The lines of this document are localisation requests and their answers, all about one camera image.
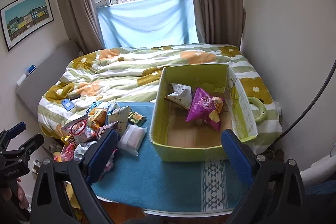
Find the teal tablecloth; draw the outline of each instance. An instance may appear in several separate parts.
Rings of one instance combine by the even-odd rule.
[[[154,103],[125,102],[147,117],[149,130]],[[135,157],[121,151],[115,167],[92,185],[95,194],[111,201],[149,210],[209,212],[234,208],[247,186],[228,160],[163,162],[150,143],[149,134]]]

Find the cable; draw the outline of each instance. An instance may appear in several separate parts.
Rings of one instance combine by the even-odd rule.
[[[310,103],[310,105],[306,108],[306,110],[300,115],[300,117],[298,117],[298,119],[289,127],[287,128],[271,145],[274,145],[278,140],[280,140],[281,138],[283,138],[289,131],[291,131],[293,129],[294,126],[297,125],[298,122],[300,122],[300,120],[307,114],[307,112],[313,107],[313,105],[316,103],[316,101],[320,98],[322,92],[325,90],[325,88],[327,87],[331,77],[333,76],[334,72],[336,70],[336,59],[334,62],[333,67],[330,70],[330,73],[328,75],[328,77],[326,78],[323,86],[321,87],[319,93],[317,93],[317,95],[315,96],[314,100]]]

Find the screw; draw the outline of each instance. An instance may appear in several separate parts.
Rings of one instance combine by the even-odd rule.
[[[257,160],[259,160],[259,161],[265,161],[266,158],[265,158],[264,155],[258,155],[258,156],[257,156]]]
[[[292,160],[292,159],[288,160],[288,163],[289,163],[291,166],[295,166],[295,165],[296,165],[295,160]]]
[[[47,158],[47,159],[44,159],[43,162],[42,162],[44,165],[48,165],[50,163],[50,159]]]
[[[83,158],[83,155],[81,155],[81,154],[78,154],[78,155],[76,155],[76,156],[73,157],[73,159],[74,159],[75,161],[81,161],[82,158]]]

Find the green handle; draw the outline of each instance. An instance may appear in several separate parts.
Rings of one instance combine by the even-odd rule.
[[[251,104],[254,104],[260,111],[259,117],[254,119],[255,122],[258,124],[258,123],[265,121],[267,118],[267,112],[266,112],[265,105],[262,102],[260,102],[259,99],[255,97],[247,97],[247,99]]]

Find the framed picture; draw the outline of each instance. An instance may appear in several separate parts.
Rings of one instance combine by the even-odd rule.
[[[1,9],[0,19],[8,51],[54,20],[49,0],[16,0]]]

